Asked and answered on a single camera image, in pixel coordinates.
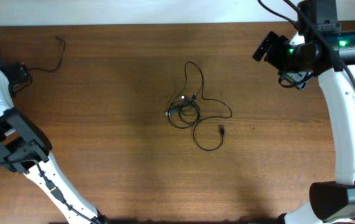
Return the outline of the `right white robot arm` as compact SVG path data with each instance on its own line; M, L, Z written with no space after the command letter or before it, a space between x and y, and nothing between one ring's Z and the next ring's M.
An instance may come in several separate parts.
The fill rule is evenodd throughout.
M355 223L355 30L342 30L335 1L292 8L298 16L294 37L270 32L253 57L275 67L284 88L301 90L318 80L333 132L335 179L311 184L308 202L277 223Z

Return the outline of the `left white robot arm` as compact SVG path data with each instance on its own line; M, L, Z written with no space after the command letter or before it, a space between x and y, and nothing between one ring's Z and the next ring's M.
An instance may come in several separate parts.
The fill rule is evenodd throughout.
M22 62L0 60L0 167L36 184L68 223L107 223L62 172L47 136L14 106L13 96L33 82L30 71Z

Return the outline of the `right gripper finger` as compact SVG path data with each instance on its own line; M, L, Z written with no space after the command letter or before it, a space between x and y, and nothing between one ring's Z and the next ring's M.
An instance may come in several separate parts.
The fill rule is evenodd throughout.
M284 88L303 90L312 78L313 74L309 72L289 73L279 71L279 85Z
M252 58L257 62L260 62L263 56L271 48L271 46L273 46L276 43L278 38L279 36L275 32L270 31L263 39L263 41L260 43Z

